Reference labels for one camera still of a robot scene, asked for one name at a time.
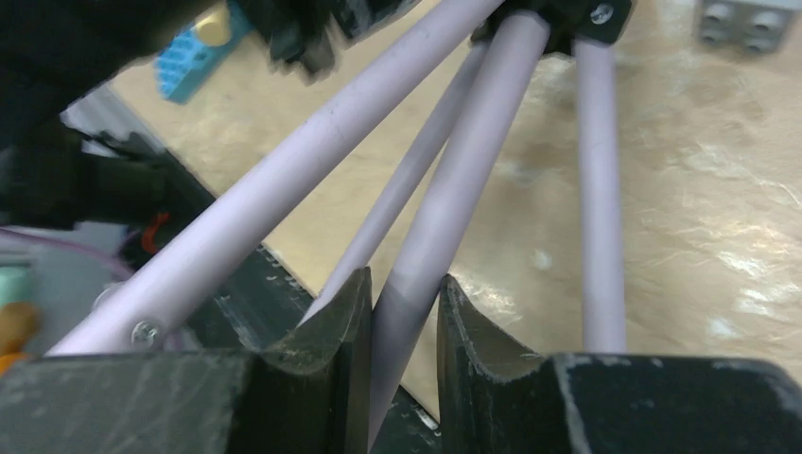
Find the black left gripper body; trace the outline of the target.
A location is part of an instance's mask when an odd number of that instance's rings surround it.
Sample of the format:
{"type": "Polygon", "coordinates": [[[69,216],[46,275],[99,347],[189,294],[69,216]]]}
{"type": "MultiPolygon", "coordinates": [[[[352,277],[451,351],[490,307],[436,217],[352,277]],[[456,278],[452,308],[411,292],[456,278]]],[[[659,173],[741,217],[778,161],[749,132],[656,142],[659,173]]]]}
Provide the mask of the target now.
{"type": "Polygon", "coordinates": [[[71,229],[147,224],[169,198],[161,166],[127,144],[88,153],[61,114],[165,49],[208,1],[5,1],[1,5],[1,222],[71,229]]]}

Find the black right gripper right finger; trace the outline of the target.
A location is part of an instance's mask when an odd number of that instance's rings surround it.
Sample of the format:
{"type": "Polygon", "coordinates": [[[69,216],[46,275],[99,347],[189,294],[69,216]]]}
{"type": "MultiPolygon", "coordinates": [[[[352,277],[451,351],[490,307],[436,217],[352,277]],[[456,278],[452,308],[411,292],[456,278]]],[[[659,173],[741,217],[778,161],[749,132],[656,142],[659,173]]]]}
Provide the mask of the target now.
{"type": "Polygon", "coordinates": [[[801,389],[748,358],[534,353],[440,285],[446,453],[797,453],[801,389]]]}

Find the lilac music stand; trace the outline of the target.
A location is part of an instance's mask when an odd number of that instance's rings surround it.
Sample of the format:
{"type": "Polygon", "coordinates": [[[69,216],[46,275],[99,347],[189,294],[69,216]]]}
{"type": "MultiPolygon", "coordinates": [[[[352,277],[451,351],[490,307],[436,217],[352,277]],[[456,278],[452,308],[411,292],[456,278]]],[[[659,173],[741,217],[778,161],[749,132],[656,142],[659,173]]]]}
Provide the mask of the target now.
{"type": "Polygon", "coordinates": [[[315,317],[365,266],[428,171],[433,178],[373,316],[366,443],[382,426],[479,196],[541,57],[570,44],[577,64],[583,344],[626,348],[616,70],[630,1],[443,1],[178,234],[52,349],[145,350],[179,327],[481,21],[476,43],[322,292],[315,317]]]}

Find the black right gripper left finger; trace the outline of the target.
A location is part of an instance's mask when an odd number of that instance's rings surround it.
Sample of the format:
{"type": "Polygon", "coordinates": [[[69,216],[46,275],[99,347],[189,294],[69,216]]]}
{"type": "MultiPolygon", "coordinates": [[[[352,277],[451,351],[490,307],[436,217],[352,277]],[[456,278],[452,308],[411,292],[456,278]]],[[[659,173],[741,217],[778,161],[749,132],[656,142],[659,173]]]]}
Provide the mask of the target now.
{"type": "Polygon", "coordinates": [[[262,351],[21,362],[1,378],[5,453],[364,453],[368,269],[262,351]]]}

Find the beige toy microphone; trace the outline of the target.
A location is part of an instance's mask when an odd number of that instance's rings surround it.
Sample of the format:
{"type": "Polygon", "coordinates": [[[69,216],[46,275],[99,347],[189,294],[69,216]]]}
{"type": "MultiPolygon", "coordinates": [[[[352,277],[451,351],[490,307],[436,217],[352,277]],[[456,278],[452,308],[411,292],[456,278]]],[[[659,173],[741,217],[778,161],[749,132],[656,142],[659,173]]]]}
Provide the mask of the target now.
{"type": "Polygon", "coordinates": [[[198,16],[192,26],[196,37],[209,46],[222,46],[232,40],[231,12],[225,1],[219,1],[198,16]]]}

